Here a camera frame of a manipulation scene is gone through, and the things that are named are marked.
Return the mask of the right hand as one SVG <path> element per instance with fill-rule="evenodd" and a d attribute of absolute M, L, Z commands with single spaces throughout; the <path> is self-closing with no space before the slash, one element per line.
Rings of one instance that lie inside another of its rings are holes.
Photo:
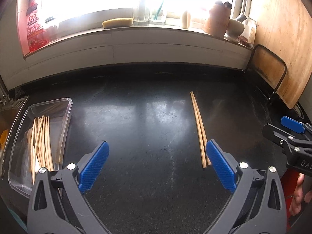
<path fill-rule="evenodd" d="M 293 198 L 291 201 L 291 205 L 289 208 L 289 212 L 292 216 L 297 215 L 301 211 L 302 202 L 309 203 L 311 201 L 311 191 L 307 192 L 304 195 L 303 192 L 303 183 L 304 183 L 305 175 L 300 173 L 297 180 L 296 188 L 293 192 Z"/>

